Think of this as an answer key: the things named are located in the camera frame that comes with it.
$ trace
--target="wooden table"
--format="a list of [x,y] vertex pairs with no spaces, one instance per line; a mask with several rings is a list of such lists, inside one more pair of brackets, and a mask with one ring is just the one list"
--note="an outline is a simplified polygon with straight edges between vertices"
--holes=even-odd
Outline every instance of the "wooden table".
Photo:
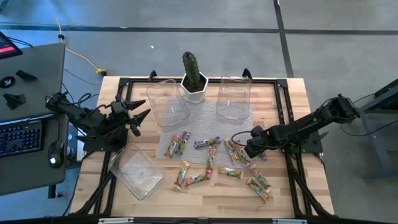
[[[120,77],[104,77],[98,104],[108,104],[114,100]],[[289,78],[289,93],[295,119],[310,112],[304,81],[301,78]],[[147,99],[146,88],[153,84],[135,83],[132,89],[132,100]],[[219,84],[210,83],[206,100],[217,100]],[[281,94],[285,109],[284,95]],[[278,124],[274,87],[269,84],[253,84],[251,104],[254,105],[254,126],[261,125],[264,129]],[[134,114],[150,108],[147,101],[134,110]],[[112,216],[130,217],[231,217],[231,218],[272,218],[293,217],[292,198],[285,158],[280,151],[267,151],[268,160],[257,162],[260,171],[267,178],[273,190],[273,199],[264,204],[255,193],[247,187],[244,180],[252,177],[245,169],[244,180],[215,172],[209,181],[194,184],[183,190],[177,190],[173,183],[177,178],[181,161],[157,159],[161,129],[150,113],[141,125],[142,136],[135,137],[129,132],[128,142],[136,143],[164,171],[164,181],[154,192],[142,201],[138,201],[119,181],[116,184]],[[93,153],[81,166],[80,176],[73,199],[71,212],[77,211],[89,199],[98,185],[103,163],[103,152]],[[328,183],[321,162],[312,154],[303,155],[303,164],[309,189],[324,206],[333,213]],[[187,176],[202,174],[205,164],[192,163]],[[104,190],[102,208],[106,205],[108,187]],[[302,192],[297,191],[300,208],[304,211]]]

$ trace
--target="keyboard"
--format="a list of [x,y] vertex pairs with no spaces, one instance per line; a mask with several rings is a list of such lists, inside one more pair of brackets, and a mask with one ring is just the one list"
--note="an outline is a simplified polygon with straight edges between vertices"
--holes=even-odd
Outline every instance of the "keyboard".
[[0,157],[42,150],[41,141],[41,121],[0,126]]

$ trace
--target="concrete floor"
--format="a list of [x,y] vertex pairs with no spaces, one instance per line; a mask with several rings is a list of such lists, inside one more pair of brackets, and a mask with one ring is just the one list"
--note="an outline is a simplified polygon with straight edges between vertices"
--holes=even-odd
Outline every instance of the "concrete floor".
[[[398,2],[393,0],[279,2],[286,29],[398,29]],[[50,4],[63,25],[278,28],[272,0],[52,0]],[[55,20],[42,1],[13,0],[0,14],[0,27],[9,24],[45,26],[54,25]],[[58,41],[56,31],[2,32],[33,45]],[[158,75],[182,75],[181,54],[191,50],[209,76],[239,75],[245,67],[255,77],[287,76],[279,34],[70,31],[64,35],[71,49],[107,68],[109,75],[148,75],[151,70]],[[396,35],[287,35],[287,45],[294,77],[305,79],[312,109],[339,93],[355,100],[397,78]],[[101,82],[93,68],[75,55],[66,54],[65,68],[92,83]],[[75,99],[100,90],[68,73],[64,73],[64,83]],[[95,104],[93,100],[86,106]],[[362,133],[360,127],[357,122],[346,130]],[[330,132],[322,143],[336,214],[398,223],[398,180],[362,181],[364,175],[376,171],[368,140],[347,136],[334,124],[322,131]],[[0,219],[61,215],[73,192],[76,173],[68,175],[64,183],[67,198],[47,200],[46,189],[0,197]],[[27,203],[32,199],[41,206]]]

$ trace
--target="white cable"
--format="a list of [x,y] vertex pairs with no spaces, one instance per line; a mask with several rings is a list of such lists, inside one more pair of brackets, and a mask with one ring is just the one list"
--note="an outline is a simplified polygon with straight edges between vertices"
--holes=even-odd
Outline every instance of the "white cable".
[[[49,7],[49,9],[51,10],[51,13],[53,14],[53,16],[54,16],[54,18],[55,18],[55,21],[57,22],[58,29],[60,30],[60,34],[62,35],[61,25],[60,25],[60,22],[58,21],[58,17],[57,17],[57,15],[56,15],[56,13],[54,12],[54,10],[51,8],[50,4],[49,4],[46,0],[43,0],[43,1],[44,1],[44,3]],[[70,50],[70,49],[67,47],[66,43],[64,43],[64,44],[65,44],[65,48],[66,48],[67,51],[69,51],[70,53],[75,54],[75,55],[77,55],[77,56],[79,56],[79,57],[85,59],[88,63],[90,63],[90,64],[96,69],[96,72],[97,72],[98,74],[101,73],[101,72],[103,72],[103,71],[106,71],[105,69],[98,68],[98,67],[97,67],[90,59],[88,59],[87,57],[85,57],[85,56],[83,56],[83,55],[81,55],[81,54],[79,54],[79,53],[77,53],[77,52],[74,52],[74,51]]]

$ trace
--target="wooden tabletop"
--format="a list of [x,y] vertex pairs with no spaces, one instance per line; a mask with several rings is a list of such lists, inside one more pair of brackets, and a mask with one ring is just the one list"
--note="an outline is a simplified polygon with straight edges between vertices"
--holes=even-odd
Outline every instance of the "wooden tabletop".
[[[120,77],[104,77],[99,93],[98,105],[108,104],[114,100],[118,90]],[[310,112],[304,81],[301,78],[288,78],[290,99],[295,119]],[[135,83],[132,89],[132,100],[147,99],[146,88],[153,84]],[[210,83],[206,100],[217,100],[219,84]],[[284,95],[281,94],[285,109]],[[276,110],[274,87],[270,84],[253,84],[250,102],[254,105],[254,126],[261,125],[264,129],[279,124]],[[134,110],[137,114],[150,108],[147,103]],[[278,151],[267,151],[268,160],[256,162],[260,171],[269,181],[273,190],[272,200],[264,204],[262,200],[245,184],[252,174],[245,169],[244,180],[228,177],[214,172],[209,181],[193,184],[177,190],[173,183],[177,178],[181,161],[157,159],[159,139],[162,132],[158,127],[153,113],[150,113],[141,124],[142,136],[135,137],[129,132],[128,143],[134,142],[144,150],[164,171],[163,182],[153,193],[142,201],[137,200],[122,183],[117,181],[114,194],[112,216],[129,217],[231,217],[231,218],[287,218],[293,217],[292,198],[285,159]],[[89,199],[100,179],[103,163],[103,152],[95,152],[87,157],[81,166],[80,176],[72,203],[71,212],[77,211]],[[305,176],[309,189],[324,208],[333,213],[328,183],[321,162],[312,154],[303,155]],[[202,174],[206,164],[194,164],[187,176]],[[106,205],[108,187],[105,188],[102,209]],[[301,190],[297,191],[300,208],[304,211]]]

